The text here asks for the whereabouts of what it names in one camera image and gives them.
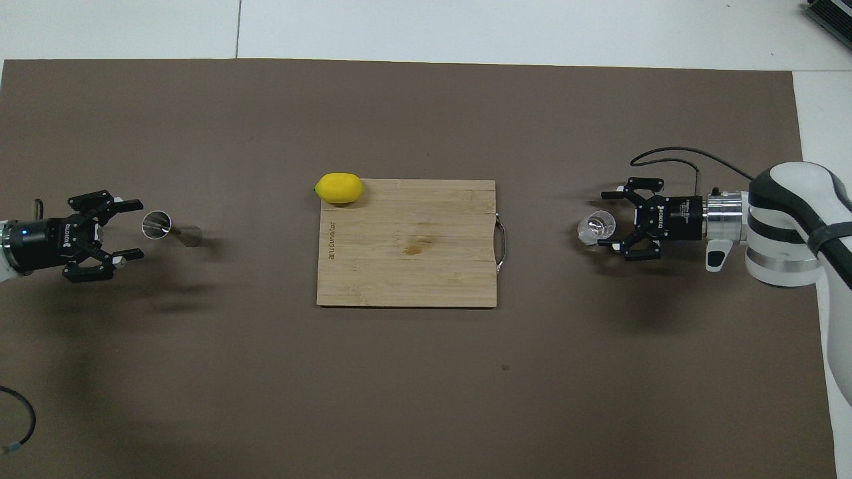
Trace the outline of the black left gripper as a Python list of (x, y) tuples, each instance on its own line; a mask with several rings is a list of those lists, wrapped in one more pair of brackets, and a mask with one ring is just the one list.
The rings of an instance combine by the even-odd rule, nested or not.
[[(109, 191), (67, 200), (76, 214), (67, 218), (2, 222), (2, 259), (11, 273), (33, 273), (63, 267), (62, 276), (75, 284), (111, 280), (130, 261), (143, 259), (142, 249), (122, 249), (103, 257), (97, 227), (113, 216), (144, 208), (140, 200), (122, 200)], [(80, 266), (93, 257), (98, 265)]]

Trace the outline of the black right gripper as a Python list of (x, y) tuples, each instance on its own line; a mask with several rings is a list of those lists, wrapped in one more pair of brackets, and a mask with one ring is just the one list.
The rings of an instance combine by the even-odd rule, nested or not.
[[(600, 192), (601, 200), (627, 200), (636, 209), (633, 231), (624, 239), (599, 239), (597, 245), (611, 249), (626, 261), (654, 261), (662, 257), (658, 240), (698, 241), (705, 237), (705, 200), (700, 195), (655, 195), (664, 189), (658, 177), (630, 177), (614, 190)], [(639, 192), (651, 193), (644, 197)]]

